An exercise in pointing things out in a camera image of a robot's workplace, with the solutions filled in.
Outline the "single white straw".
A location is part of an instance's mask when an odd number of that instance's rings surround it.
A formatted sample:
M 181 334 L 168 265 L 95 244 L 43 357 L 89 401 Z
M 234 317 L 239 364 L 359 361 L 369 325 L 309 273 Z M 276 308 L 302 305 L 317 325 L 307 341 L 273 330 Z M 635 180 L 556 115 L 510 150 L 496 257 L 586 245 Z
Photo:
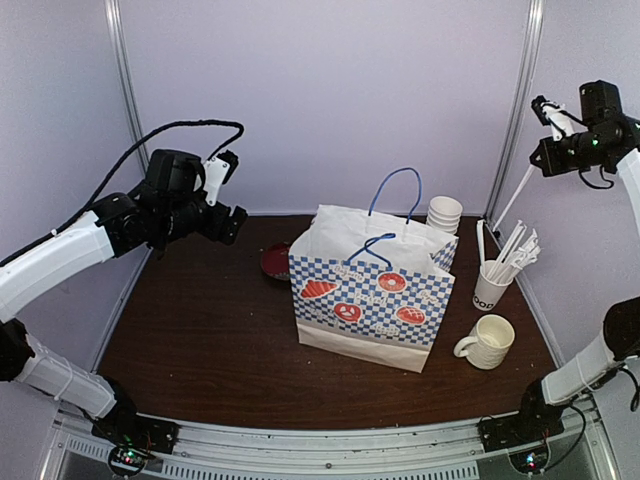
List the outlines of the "single white straw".
M 509 201 L 507 202 L 507 204 L 505 205 L 503 211 L 501 212 L 501 214 L 499 215 L 498 219 L 494 223 L 493 228 L 492 228 L 493 232 L 496 232 L 498 230 L 498 228 L 501 225 L 501 223 L 503 222 L 504 218 L 506 217 L 508 212 L 511 210 L 513 204 L 515 203 L 515 201 L 517 200 L 517 198 L 519 197 L 519 195 L 521 194 L 521 192 L 523 191 L 523 189 L 527 185 L 527 183 L 528 183 L 529 179 L 531 178 L 531 176 L 532 176 L 534 171 L 535 171 L 535 167 L 533 165 L 529 165 L 527 167 L 527 170 L 525 171 L 525 173 L 524 173 L 523 177 L 521 178 L 519 184 L 515 188 L 515 190 L 514 190 L 513 194 L 511 195 Z

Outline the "blue checkered paper bag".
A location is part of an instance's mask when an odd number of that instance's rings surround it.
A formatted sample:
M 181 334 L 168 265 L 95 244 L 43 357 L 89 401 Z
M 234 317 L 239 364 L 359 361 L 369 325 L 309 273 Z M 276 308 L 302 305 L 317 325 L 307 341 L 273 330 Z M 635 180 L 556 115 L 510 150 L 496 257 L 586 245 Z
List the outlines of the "blue checkered paper bag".
M 411 213 L 319 206 L 288 253 L 299 343 L 421 372 L 452 295 L 458 241 Z

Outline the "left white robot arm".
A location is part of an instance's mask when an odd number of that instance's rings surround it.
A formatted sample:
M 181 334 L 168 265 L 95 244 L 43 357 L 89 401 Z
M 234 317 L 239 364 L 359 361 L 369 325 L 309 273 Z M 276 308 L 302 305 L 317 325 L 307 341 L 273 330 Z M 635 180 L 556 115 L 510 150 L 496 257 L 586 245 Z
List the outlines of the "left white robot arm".
M 1 379 L 17 381 L 71 403 L 123 444 L 137 442 L 144 424 L 114 382 L 51 351 L 30 334 L 19 313 L 80 272 L 145 245 L 158 253 L 192 233 L 234 243 L 247 213 L 218 196 L 239 165 L 230 150 L 203 160 L 177 150 L 153 152 L 141 184 L 91 203 L 70 226 L 1 268 Z

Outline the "red floral plate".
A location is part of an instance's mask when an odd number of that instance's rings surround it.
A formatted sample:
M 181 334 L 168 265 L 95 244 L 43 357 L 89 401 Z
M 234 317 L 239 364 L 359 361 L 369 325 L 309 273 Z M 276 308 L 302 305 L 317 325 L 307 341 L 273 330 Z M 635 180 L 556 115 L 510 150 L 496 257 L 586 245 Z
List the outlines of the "red floral plate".
M 289 281 L 289 249 L 290 244 L 287 242 L 277 243 L 268 247 L 262 253 L 260 259 L 260 267 L 263 273 L 275 280 Z

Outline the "bundle of white wrapped straws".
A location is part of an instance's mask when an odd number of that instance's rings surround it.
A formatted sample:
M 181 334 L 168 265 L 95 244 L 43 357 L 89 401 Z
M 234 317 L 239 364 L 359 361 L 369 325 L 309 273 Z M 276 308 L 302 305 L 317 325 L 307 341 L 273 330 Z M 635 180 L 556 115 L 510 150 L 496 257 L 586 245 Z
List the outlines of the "bundle of white wrapped straws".
M 476 223 L 477 245 L 480 258 L 480 273 L 495 284 L 509 284 L 528 265 L 535 263 L 541 253 L 539 236 L 535 229 L 524 238 L 527 226 L 519 220 L 495 260 L 485 257 L 484 227 L 486 221 Z

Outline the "stack of white paper cups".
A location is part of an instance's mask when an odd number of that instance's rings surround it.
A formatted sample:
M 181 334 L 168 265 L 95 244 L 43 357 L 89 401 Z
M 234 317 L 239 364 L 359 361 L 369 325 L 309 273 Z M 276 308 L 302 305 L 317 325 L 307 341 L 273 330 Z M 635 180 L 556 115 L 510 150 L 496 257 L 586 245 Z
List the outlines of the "stack of white paper cups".
M 427 224 L 450 234 L 456 234 L 463 212 L 462 204 L 447 196 L 433 197 L 429 202 Z

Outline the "white cup holding straws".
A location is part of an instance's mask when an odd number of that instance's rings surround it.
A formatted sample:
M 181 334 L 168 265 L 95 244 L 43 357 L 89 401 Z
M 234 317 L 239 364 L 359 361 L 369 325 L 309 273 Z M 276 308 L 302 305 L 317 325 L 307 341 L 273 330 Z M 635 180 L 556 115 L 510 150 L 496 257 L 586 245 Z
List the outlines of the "white cup holding straws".
M 492 310 L 512 283 L 512 280 L 506 283 L 496 283 L 488 278 L 487 274 L 495 263 L 495 260 L 487 260 L 479 270 L 472 304 L 481 311 Z

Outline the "white ceramic mug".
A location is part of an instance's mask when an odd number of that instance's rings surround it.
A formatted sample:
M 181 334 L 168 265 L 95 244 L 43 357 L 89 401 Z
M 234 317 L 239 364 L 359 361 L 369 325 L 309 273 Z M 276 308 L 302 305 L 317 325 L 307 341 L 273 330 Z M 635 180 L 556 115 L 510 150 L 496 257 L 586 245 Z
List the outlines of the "white ceramic mug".
M 504 361 L 514 341 L 515 330 L 507 319 L 495 314 L 484 315 L 471 332 L 456 343 L 453 354 L 480 370 L 493 370 Z

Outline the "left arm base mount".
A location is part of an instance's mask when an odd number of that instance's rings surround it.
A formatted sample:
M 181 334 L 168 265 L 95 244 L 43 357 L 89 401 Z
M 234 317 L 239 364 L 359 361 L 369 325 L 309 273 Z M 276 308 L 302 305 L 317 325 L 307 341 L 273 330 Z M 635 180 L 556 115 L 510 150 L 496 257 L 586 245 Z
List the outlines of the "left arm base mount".
M 107 466 L 117 476 L 130 478 L 160 461 L 159 454 L 172 454 L 179 426 L 175 422 L 134 415 L 111 421 L 88 417 L 93 436 L 109 441 L 113 447 Z

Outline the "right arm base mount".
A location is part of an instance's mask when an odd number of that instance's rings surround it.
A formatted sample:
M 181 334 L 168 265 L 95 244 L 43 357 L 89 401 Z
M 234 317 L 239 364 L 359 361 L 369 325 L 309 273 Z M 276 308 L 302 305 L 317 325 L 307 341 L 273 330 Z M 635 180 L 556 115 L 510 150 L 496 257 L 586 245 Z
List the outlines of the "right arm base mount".
M 531 430 L 520 422 L 517 414 L 484 417 L 478 423 L 484 451 L 506 450 L 515 471 L 528 476 L 542 474 L 551 466 L 549 440 L 563 432 L 561 420 L 542 424 L 540 430 Z

